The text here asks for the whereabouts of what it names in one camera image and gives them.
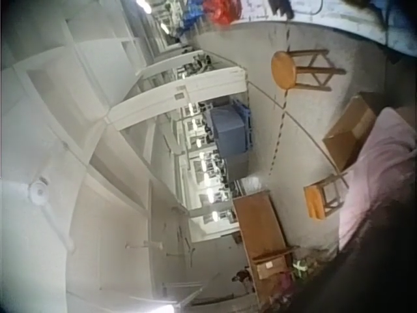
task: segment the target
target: cardboard box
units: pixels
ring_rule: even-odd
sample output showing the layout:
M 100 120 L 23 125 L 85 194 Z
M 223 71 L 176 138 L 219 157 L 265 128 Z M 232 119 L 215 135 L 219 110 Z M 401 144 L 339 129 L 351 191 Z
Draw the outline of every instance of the cardboard box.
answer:
M 384 97 L 379 93 L 358 93 L 351 98 L 345 111 L 323 139 L 340 172 L 356 162 L 377 116 Z
M 284 272 L 287 270 L 285 256 L 256 265 L 259 279 L 267 279 L 268 277 Z

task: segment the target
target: gray floor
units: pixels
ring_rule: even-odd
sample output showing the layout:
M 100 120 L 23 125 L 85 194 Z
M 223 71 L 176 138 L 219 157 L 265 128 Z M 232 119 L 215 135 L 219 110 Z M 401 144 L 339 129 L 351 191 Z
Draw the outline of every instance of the gray floor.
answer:
M 322 138 L 359 91 L 387 89 L 393 106 L 415 103 L 415 63 L 402 60 L 387 65 L 385 54 L 372 42 L 306 25 L 248 23 L 219 31 L 200 24 L 191 38 L 196 47 L 217 55 L 215 61 L 247 70 L 254 150 L 246 189 L 270 190 L 289 244 L 324 247 L 335 243 L 338 214 L 325 221 L 310 219 L 303 194 L 303 186 L 334 173 Z M 329 59 L 347 74 L 332 78 L 329 93 L 290 91 L 285 105 L 284 92 L 272 80 L 270 60 L 288 45 L 292 50 L 329 49 Z

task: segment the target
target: clothing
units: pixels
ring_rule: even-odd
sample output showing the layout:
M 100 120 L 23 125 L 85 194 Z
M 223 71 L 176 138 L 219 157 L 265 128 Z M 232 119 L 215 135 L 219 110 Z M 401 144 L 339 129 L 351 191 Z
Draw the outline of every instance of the clothing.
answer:
M 340 250 L 375 202 L 406 202 L 415 196 L 410 183 L 416 178 L 416 155 L 416 131 L 395 110 L 383 109 L 346 177 L 349 191 L 340 209 Z

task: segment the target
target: round stool seat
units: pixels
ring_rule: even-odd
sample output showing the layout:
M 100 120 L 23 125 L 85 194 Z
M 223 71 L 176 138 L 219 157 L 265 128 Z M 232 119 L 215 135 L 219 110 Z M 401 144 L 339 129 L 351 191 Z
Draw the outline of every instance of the round stool seat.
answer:
M 288 90 L 296 85 L 297 69 L 287 52 L 276 52 L 271 60 L 272 77 L 278 87 Z

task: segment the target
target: ceiling fan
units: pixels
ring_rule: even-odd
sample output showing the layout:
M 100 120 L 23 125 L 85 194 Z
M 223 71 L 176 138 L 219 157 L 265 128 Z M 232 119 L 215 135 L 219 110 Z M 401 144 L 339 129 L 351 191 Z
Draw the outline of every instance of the ceiling fan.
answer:
M 56 165 L 54 164 L 56 163 L 56 160 L 62 158 L 67 151 L 68 145 L 66 143 L 61 141 L 57 142 L 53 145 L 45 162 L 39 167 L 35 176 L 29 183 L 15 181 L 4 181 L 4 183 L 15 191 L 16 194 L 27 199 L 27 201 L 31 202 L 42 212 L 50 228 L 56 234 L 60 242 L 62 242 L 66 250 L 72 254 L 75 251 L 75 244 L 69 234 L 67 234 L 60 226 L 53 208 L 48 202 L 50 197 L 49 189 L 53 182 L 48 179 L 47 172 Z

